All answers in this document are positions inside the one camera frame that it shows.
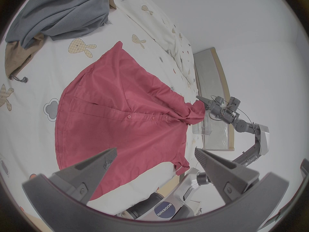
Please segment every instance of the gray clothing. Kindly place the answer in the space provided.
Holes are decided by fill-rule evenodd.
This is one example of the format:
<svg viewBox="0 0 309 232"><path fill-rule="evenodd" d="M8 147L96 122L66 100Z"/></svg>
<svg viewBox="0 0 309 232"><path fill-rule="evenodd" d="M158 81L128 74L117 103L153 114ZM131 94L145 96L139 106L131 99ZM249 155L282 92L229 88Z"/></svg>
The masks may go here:
<svg viewBox="0 0 309 232"><path fill-rule="evenodd" d="M23 48L41 32L52 40L82 37L108 20L108 0L29 0L11 25L6 42Z"/></svg>

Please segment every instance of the bed sheet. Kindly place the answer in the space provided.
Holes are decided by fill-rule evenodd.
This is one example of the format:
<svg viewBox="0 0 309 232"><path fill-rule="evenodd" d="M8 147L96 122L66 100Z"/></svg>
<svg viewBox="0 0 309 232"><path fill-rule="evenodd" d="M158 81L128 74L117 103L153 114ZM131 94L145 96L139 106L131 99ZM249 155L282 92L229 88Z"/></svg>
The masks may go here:
<svg viewBox="0 0 309 232"><path fill-rule="evenodd" d="M0 107L0 158L5 166L0 168L0 173L18 205L27 213L38 217L21 184L32 174L43 173L49 177L59 170L55 155L54 122L62 91L80 71L99 59L117 41L122 41L123 49L146 71L184 96L186 102L195 102L196 85L189 85L173 57L121 10L111 9L109 21L81 39L52 41L47 37L43 48L18 74L21 78L28 77L26 84L6 78L6 43L1 43L0 86L5 87L6 94L10 88L13 92L7 97L11 110L6 104ZM70 45L77 42L82 48L79 52L70 53ZM195 147L202 147L202 139L193 135L189 126L185 154L188 161L194 157ZM114 215L148 198L174 175L172 163L161 163L88 205Z"/></svg>

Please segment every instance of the red fabric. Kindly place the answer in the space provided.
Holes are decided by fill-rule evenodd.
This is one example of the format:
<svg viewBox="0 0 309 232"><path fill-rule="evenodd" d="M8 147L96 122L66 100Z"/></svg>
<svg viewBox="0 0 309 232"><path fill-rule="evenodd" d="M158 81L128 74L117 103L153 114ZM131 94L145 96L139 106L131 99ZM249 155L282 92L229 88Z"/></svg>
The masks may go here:
<svg viewBox="0 0 309 232"><path fill-rule="evenodd" d="M117 147L118 156L92 200L161 162L172 162L180 175L190 168L184 157L188 124L204 116L201 101L185 103L139 66L119 41L61 95L55 127L59 168Z"/></svg>

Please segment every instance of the white wall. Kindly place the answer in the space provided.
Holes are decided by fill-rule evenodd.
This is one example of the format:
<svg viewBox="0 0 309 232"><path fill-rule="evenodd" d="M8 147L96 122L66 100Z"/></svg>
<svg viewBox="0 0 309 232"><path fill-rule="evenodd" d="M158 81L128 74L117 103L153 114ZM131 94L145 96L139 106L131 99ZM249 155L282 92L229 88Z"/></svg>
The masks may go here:
<svg viewBox="0 0 309 232"><path fill-rule="evenodd" d="M269 127L270 151L250 168L260 178L274 172L290 182L277 213L299 188L300 164L309 159L309 44L297 19L283 0L153 1L188 38L194 53L216 48L230 94L241 100L239 108ZM217 154L232 160L253 143L253 135L235 133L235 151ZM202 201L203 212L224 205L211 184L194 199Z"/></svg>
<svg viewBox="0 0 309 232"><path fill-rule="evenodd" d="M153 1L190 40L193 53L296 39L297 21L282 0Z"/></svg>

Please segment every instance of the blue circular logo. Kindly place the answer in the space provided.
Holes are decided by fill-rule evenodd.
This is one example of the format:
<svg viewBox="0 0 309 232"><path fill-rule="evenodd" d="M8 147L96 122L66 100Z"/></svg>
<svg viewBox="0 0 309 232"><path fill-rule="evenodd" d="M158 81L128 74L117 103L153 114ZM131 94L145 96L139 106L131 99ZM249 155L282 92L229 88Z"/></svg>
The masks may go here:
<svg viewBox="0 0 309 232"><path fill-rule="evenodd" d="M176 208L169 202L161 202L156 205L154 212L160 218L171 218L175 215Z"/></svg>

